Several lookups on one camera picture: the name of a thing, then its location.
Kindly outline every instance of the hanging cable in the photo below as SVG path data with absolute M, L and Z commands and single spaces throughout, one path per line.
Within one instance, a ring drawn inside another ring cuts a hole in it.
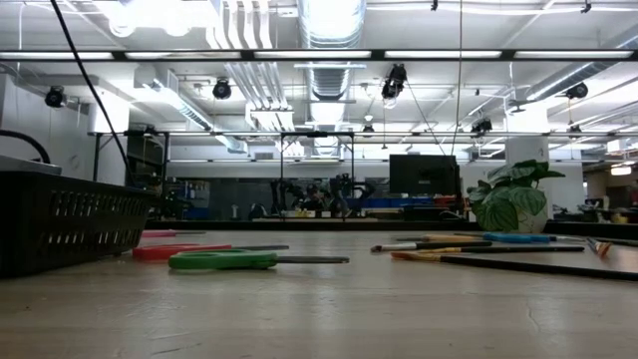
M 87 83 L 89 90 L 91 90 L 91 94 L 96 99 L 96 102 L 98 103 L 98 106 L 100 107 L 100 111 L 102 112 L 102 115 L 104 115 L 104 118 L 107 121 L 107 124 L 109 125 L 109 129 L 111 130 L 111 135 L 113 136 L 113 139 L 115 140 L 116 145 L 118 145 L 118 150 L 120 150 L 120 155 L 122 156 L 122 161 L 124 162 L 124 166 L 127 172 L 127 177 L 129 178 L 129 182 L 131 183 L 131 185 L 135 185 L 136 182 L 133 177 L 133 173 L 131 172 L 131 167 L 129 166 L 129 160 L 127 159 L 127 154 L 124 151 L 122 142 L 120 142 L 120 139 L 118 138 L 118 134 L 116 133 L 116 130 L 114 129 L 113 124 L 111 123 L 111 119 L 109 118 L 107 109 L 102 103 L 102 99 L 100 98 L 100 95 L 98 95 L 96 88 L 93 86 L 93 83 L 91 82 L 91 79 L 89 78 L 89 74 L 87 73 L 87 70 L 84 68 L 84 64 L 82 63 L 82 59 L 80 59 L 80 54 L 78 54 L 78 49 L 76 49 L 76 45 L 73 43 L 73 39 L 71 38 L 71 33 L 69 32 L 67 23 L 64 20 L 64 16 L 62 15 L 62 12 L 60 11 L 60 7 L 58 6 L 58 3 L 56 2 L 56 0 L 50 0 L 50 1 L 51 1 L 51 6 L 53 6 L 53 10 L 56 12 L 56 16 L 58 17 L 58 21 L 60 22 L 60 27 L 62 27 L 62 32 L 64 33 L 64 37 L 67 39 L 67 43 L 69 44 L 69 47 L 71 48 L 73 57 L 76 59 L 78 68 L 80 68 L 82 77 L 84 78 L 84 81 Z
M 423 113 L 423 110 L 421 110 L 421 106 L 419 106 L 419 101 L 417 101 L 417 96 L 415 96 L 415 92 L 412 91 L 412 86 L 410 86 L 410 83 L 408 82 L 407 79 L 406 79 L 406 85 L 408 85 L 408 90 L 410 90 L 410 93 L 412 94 L 412 98 L 415 100 L 415 105 L 417 105 L 417 109 L 419 109 L 421 118 L 423 118 L 423 121 L 426 123 L 426 126 L 428 126 L 428 130 L 430 130 L 430 134 L 435 139 L 435 143 L 437 143 L 437 145 L 439 146 L 439 149 L 441 149 L 441 152 L 443 153 L 443 156 L 445 156 L 446 151 L 443 149 L 443 146 L 441 146 L 441 144 L 439 143 L 439 140 L 437 140 L 437 135 L 435 135 L 432 127 L 430 126 L 430 123 L 428 122 L 428 119 L 426 118 L 426 115 Z
M 459 2 L 459 86 L 457 89 L 457 114 L 455 115 L 455 134 L 452 137 L 452 150 L 450 156 L 455 155 L 455 142 L 459 131 L 459 114 L 461 112 L 461 72 L 463 69 L 463 0 Z

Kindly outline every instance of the green leaf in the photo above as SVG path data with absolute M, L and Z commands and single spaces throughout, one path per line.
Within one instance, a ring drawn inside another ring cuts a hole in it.
M 483 200 L 484 203 L 488 203 L 491 200 L 500 198 L 500 199 L 509 199 L 509 191 L 510 188 L 508 186 L 499 186 L 494 188 Z
M 523 187 L 531 187 L 531 183 L 533 182 L 533 179 L 529 178 L 529 177 L 525 177 L 522 179 L 515 179 L 511 182 L 510 186 L 513 187 L 519 187 L 519 186 L 523 186 Z
M 549 171 L 549 162 L 537 163 L 536 169 L 543 172 Z
M 509 172 L 509 176 L 513 179 L 513 180 L 517 180 L 517 179 L 522 179 L 524 177 L 527 177 L 531 174 L 533 174 L 533 172 L 536 171 L 536 167 L 526 167 L 526 168 L 513 168 L 510 170 Z
M 473 190 L 470 191 L 468 188 L 468 198 L 470 202 L 481 202 L 483 201 L 491 192 L 491 188 L 488 187 L 473 187 Z
M 487 173 L 487 179 L 491 180 L 491 179 L 494 179 L 494 178 L 497 178 L 497 177 L 501 177 L 500 173 L 503 172 L 503 171 L 508 171 L 509 169 L 511 169 L 511 165 L 505 165 L 505 166 L 501 166 L 501 167 L 499 167 L 497 169 L 490 170 Z
M 535 188 L 517 187 L 509 192 L 509 200 L 532 215 L 539 214 L 547 205 L 545 193 Z
M 507 199 L 495 198 L 484 202 L 478 224 L 487 230 L 510 231 L 518 228 L 516 208 Z
M 478 186 L 486 187 L 486 188 L 490 188 L 491 189 L 491 185 L 489 185 L 489 183 L 487 183 L 484 180 L 480 180 L 480 179 L 478 180 Z
M 543 176 L 541 178 L 539 178 L 539 180 L 542 179 L 551 179 L 551 178 L 564 178 L 565 175 L 556 171 L 547 171 L 546 173 L 543 174 Z
M 538 161 L 537 160 L 527 160 L 527 161 L 515 163 L 514 167 L 518 168 L 518 169 L 521 169 L 521 168 L 536 168 L 537 165 L 538 165 Z

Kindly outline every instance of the monitor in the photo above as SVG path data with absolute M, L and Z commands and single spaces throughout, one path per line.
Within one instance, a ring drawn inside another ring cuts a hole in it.
M 390 193 L 457 195 L 454 156 L 390 155 Z

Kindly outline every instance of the scissor handle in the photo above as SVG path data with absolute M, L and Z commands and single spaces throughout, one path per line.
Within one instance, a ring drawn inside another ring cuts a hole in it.
M 172 255 L 193 250 L 231 249 L 230 244 L 202 245 L 197 243 L 149 245 L 133 248 L 133 258 L 138 260 L 167 260 Z
M 173 269 L 265 269 L 275 264 L 274 252 L 243 249 L 180 252 L 168 259 Z

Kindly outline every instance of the wall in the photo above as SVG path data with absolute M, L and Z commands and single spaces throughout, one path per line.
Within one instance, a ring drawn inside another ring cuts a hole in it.
M 42 96 L 15 86 L 8 75 L 0 75 L 0 128 L 33 137 L 47 150 L 51 162 L 62 168 L 62 176 L 91 179 L 95 142 L 87 136 L 87 115 L 51 109 Z M 9 138 L 0 138 L 0 155 L 22 160 L 39 157 L 27 143 Z

